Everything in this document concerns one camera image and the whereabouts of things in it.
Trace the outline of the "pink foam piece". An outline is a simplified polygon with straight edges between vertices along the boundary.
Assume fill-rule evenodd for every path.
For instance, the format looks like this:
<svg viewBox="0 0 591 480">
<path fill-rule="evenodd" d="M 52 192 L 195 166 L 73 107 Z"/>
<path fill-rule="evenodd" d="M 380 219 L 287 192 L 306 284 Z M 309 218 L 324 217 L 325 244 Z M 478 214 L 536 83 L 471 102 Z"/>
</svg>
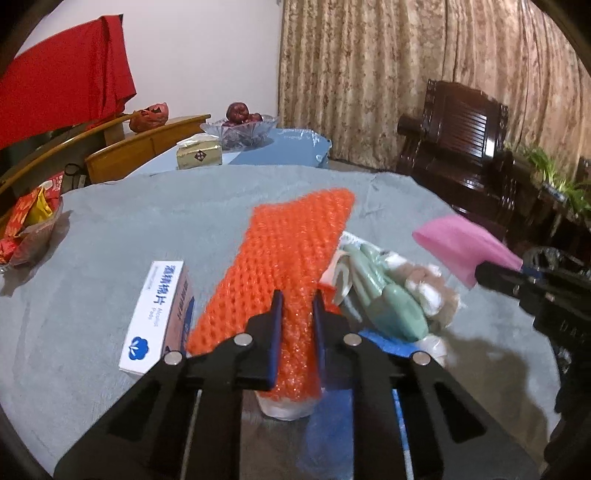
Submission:
<svg viewBox="0 0 591 480">
<path fill-rule="evenodd" d="M 427 222 L 412 237 L 468 289 L 476 286 L 476 268 L 483 262 L 515 271 L 523 265 L 523 260 L 488 230 L 457 214 Z"/>
</svg>

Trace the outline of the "white alcohol pad box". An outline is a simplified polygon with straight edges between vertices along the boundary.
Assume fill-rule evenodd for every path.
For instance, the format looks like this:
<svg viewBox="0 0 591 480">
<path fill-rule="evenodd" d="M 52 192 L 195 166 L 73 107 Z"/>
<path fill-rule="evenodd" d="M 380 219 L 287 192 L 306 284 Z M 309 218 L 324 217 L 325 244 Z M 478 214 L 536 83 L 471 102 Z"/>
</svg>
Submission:
<svg viewBox="0 0 591 480">
<path fill-rule="evenodd" d="M 186 352 L 194 295 L 183 261 L 150 265 L 122 346 L 118 367 L 141 377 L 171 351 Z"/>
</svg>

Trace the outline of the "mint green rubber glove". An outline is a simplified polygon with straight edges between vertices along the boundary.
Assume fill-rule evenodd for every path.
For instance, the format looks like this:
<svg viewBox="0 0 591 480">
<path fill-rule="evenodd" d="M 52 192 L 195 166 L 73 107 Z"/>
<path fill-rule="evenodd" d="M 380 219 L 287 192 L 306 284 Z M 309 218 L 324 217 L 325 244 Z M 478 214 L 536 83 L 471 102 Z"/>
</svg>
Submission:
<svg viewBox="0 0 591 480">
<path fill-rule="evenodd" d="M 335 305 L 363 315 L 385 337 L 424 339 L 429 327 L 421 306 L 387 275 L 380 260 L 380 251 L 370 245 L 342 247 L 335 264 Z"/>
</svg>

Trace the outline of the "orange bubble wrap sheet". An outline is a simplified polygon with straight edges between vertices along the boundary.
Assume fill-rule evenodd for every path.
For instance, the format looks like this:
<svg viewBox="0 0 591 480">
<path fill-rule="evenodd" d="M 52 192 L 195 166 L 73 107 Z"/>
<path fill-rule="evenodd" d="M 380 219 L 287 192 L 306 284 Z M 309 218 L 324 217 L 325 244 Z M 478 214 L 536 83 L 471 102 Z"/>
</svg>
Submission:
<svg viewBox="0 0 591 480">
<path fill-rule="evenodd" d="M 317 398 L 317 354 L 311 302 L 331 264 L 352 213 L 355 194 L 345 188 L 311 192 L 252 211 L 238 255 L 190 332 L 191 355 L 211 352 L 245 330 L 249 318 L 266 312 L 274 291 L 283 294 L 279 375 L 267 393 L 273 401 Z"/>
</svg>

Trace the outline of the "dark wooden side table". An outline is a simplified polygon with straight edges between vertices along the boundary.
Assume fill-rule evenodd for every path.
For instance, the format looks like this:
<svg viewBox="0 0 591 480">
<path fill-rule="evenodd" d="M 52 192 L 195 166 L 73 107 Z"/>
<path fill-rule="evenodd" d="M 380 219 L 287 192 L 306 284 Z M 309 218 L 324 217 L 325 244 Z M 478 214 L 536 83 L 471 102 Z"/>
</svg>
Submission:
<svg viewBox="0 0 591 480">
<path fill-rule="evenodd" d="M 531 182 L 518 184 L 505 242 L 520 256 L 533 247 L 554 247 L 590 263 L 590 222 L 567 200 L 560 202 L 547 188 Z"/>
</svg>

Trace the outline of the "green potted plant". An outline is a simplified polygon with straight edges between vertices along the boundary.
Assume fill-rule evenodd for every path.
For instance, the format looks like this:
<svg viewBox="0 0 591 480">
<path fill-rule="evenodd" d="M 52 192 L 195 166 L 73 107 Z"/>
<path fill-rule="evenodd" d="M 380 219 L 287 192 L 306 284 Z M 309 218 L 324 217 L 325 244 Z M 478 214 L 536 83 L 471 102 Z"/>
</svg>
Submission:
<svg viewBox="0 0 591 480">
<path fill-rule="evenodd" d="M 569 180 L 559 169 L 557 162 L 539 146 L 519 146 L 518 152 L 536 171 L 543 184 L 565 197 L 575 214 L 590 217 L 590 180 Z"/>
</svg>

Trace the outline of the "grey blue tablecloth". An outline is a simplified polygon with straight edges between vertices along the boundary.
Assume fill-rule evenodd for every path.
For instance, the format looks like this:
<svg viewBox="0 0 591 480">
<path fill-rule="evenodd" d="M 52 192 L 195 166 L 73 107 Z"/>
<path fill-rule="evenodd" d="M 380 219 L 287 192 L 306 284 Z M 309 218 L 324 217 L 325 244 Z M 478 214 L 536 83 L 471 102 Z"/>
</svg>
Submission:
<svg viewBox="0 0 591 480">
<path fill-rule="evenodd" d="M 449 207 L 396 174 L 224 166 L 65 194 L 46 255 L 1 278 L 1 405 L 40 465 L 52 471 L 132 385 L 118 362 L 153 261 L 183 261 L 202 310 L 235 258 L 253 208 L 329 188 L 356 196 L 349 232 L 431 262 L 412 234 Z M 449 370 L 541 462 L 558 421 L 550 344 L 513 299 L 479 287 L 460 295 L 462 309 L 444 333 Z"/>
</svg>

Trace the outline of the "red snack packets bowl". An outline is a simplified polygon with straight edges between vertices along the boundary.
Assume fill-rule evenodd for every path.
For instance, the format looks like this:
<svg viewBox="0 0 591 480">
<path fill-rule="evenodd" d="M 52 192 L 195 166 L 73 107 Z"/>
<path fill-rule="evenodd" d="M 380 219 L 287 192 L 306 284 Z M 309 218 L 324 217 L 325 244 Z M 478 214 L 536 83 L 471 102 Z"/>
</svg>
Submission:
<svg viewBox="0 0 591 480">
<path fill-rule="evenodd" d="M 20 197 L 1 238 L 1 272 L 37 263 L 49 247 L 62 213 L 64 172 Z"/>
</svg>

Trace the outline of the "light blue table cover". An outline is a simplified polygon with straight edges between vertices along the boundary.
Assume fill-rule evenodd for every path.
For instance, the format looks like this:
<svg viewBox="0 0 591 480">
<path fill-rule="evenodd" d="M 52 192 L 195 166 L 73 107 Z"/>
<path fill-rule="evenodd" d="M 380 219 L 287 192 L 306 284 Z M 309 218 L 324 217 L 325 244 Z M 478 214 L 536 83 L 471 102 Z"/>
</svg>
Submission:
<svg viewBox="0 0 591 480">
<path fill-rule="evenodd" d="M 270 131 L 266 143 L 259 147 L 222 151 L 221 165 L 324 167 L 328 162 L 331 148 L 332 142 L 314 130 L 274 128 Z M 127 175 L 127 178 L 173 170 L 179 170 L 176 146 L 148 161 Z"/>
</svg>

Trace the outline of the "beige patterned curtain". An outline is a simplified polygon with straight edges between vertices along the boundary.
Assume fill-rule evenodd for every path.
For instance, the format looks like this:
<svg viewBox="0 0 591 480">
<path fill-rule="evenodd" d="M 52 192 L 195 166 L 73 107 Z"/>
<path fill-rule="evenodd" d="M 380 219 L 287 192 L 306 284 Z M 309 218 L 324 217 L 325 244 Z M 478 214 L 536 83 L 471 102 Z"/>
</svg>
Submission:
<svg viewBox="0 0 591 480">
<path fill-rule="evenodd" d="M 509 109 L 511 144 L 538 145 L 572 174 L 590 153 L 590 76 L 559 26 L 530 1 L 287 1 L 279 112 L 332 141 L 335 157 L 391 169 L 401 115 L 430 80 Z"/>
</svg>

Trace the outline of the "tissue box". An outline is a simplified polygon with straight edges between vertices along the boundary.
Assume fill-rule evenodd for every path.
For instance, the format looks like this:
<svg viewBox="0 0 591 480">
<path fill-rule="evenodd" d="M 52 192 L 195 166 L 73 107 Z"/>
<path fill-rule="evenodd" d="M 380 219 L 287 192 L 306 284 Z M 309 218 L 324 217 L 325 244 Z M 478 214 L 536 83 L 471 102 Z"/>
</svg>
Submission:
<svg viewBox="0 0 591 480">
<path fill-rule="evenodd" d="M 179 170 L 222 164 L 222 148 L 219 138 L 197 133 L 176 144 L 176 161 Z"/>
</svg>

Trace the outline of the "glass fruit bowl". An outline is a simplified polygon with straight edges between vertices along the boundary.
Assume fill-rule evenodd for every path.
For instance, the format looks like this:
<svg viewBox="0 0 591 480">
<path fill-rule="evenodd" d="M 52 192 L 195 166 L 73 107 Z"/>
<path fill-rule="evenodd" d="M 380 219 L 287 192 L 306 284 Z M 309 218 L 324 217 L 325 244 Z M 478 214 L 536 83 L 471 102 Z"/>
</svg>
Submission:
<svg viewBox="0 0 591 480">
<path fill-rule="evenodd" d="M 226 109 L 224 119 L 202 123 L 200 128 L 217 137 L 223 150 L 235 150 L 263 145 L 278 122 L 277 117 L 252 112 L 245 103 L 233 102 Z"/>
</svg>

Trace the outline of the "orange pumpkin ornament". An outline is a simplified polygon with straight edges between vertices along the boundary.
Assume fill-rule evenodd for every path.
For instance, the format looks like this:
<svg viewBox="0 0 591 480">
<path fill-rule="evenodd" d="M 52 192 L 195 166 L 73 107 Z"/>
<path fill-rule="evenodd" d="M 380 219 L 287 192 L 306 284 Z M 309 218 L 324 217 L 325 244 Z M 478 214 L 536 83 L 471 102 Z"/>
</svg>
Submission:
<svg viewBox="0 0 591 480">
<path fill-rule="evenodd" d="M 143 133 L 165 125 L 168 119 L 168 105 L 165 102 L 153 104 L 132 113 L 129 129 L 134 133 Z"/>
</svg>

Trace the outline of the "red cloth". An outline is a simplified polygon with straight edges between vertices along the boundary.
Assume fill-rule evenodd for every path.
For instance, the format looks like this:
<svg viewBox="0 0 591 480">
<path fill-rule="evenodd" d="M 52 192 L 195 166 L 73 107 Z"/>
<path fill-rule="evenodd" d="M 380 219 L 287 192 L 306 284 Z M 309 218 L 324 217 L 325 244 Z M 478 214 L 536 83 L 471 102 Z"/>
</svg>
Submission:
<svg viewBox="0 0 591 480">
<path fill-rule="evenodd" d="M 64 30 L 19 55 L 1 77 L 1 147 L 111 119 L 135 95 L 121 14 Z"/>
</svg>

